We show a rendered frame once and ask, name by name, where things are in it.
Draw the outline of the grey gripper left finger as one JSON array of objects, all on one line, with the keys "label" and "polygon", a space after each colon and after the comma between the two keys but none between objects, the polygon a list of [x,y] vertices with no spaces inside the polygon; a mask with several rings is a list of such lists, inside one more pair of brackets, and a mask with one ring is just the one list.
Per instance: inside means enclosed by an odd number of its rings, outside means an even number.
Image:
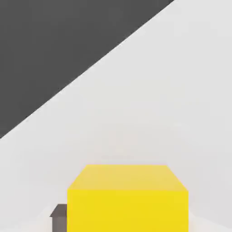
[{"label": "grey gripper left finger", "polygon": [[67,232],[67,204],[45,208],[36,218],[32,232]]}]

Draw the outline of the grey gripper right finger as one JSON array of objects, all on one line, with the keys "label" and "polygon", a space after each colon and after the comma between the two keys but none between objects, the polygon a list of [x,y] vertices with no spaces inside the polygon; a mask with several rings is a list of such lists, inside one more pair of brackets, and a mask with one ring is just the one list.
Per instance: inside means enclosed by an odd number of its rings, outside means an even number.
[{"label": "grey gripper right finger", "polygon": [[188,232],[222,232],[222,227],[207,219],[188,214]]}]

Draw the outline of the small yellow cube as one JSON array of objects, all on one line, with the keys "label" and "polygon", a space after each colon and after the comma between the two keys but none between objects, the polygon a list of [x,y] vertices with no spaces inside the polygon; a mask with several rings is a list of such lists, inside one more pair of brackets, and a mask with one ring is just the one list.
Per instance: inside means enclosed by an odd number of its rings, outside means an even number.
[{"label": "small yellow cube", "polygon": [[67,232],[189,232],[189,193],[166,165],[90,164],[68,188]]}]

